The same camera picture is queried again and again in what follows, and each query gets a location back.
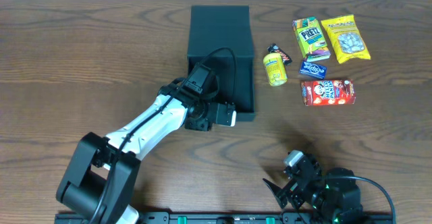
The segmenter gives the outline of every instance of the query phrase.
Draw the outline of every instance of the black box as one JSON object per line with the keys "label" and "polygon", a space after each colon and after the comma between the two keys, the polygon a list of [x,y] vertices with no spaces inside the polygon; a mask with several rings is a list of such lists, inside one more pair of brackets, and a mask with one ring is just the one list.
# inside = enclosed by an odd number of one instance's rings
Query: black box
{"label": "black box", "polygon": [[237,57],[236,95],[232,97],[234,60],[229,51],[220,51],[205,65],[220,79],[217,102],[234,102],[237,121],[253,121],[254,47],[249,25],[249,6],[194,5],[190,18],[188,71],[210,52],[221,47],[231,48]]}

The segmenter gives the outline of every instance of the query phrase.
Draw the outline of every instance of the green juice box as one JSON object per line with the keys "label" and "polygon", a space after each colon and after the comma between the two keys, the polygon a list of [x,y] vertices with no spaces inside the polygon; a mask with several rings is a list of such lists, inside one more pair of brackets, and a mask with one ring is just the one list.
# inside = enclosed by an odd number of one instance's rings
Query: green juice box
{"label": "green juice box", "polygon": [[305,61],[312,62],[330,57],[323,32],[315,17],[294,20],[292,28]]}

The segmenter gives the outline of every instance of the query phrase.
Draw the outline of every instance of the red package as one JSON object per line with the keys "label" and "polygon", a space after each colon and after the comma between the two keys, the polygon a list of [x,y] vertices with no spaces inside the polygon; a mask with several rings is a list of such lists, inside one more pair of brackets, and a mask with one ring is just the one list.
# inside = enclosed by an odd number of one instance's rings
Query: red package
{"label": "red package", "polygon": [[354,104],[356,93],[351,80],[317,80],[302,82],[306,106]]}

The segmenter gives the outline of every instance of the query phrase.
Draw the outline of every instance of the yellow candy bag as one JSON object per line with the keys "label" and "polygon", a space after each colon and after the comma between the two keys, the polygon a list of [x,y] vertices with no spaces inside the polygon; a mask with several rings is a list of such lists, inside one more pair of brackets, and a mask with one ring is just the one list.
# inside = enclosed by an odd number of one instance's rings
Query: yellow candy bag
{"label": "yellow candy bag", "polygon": [[371,59],[354,21],[354,15],[323,20],[321,25],[329,35],[339,63],[352,58]]}

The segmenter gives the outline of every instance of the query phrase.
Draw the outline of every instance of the yellow can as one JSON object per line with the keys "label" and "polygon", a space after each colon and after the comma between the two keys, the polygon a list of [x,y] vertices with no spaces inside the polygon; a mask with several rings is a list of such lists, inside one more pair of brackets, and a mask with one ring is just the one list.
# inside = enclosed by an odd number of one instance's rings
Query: yellow can
{"label": "yellow can", "polygon": [[265,71],[271,86],[279,86],[287,81],[282,56],[279,53],[270,53],[264,57]]}

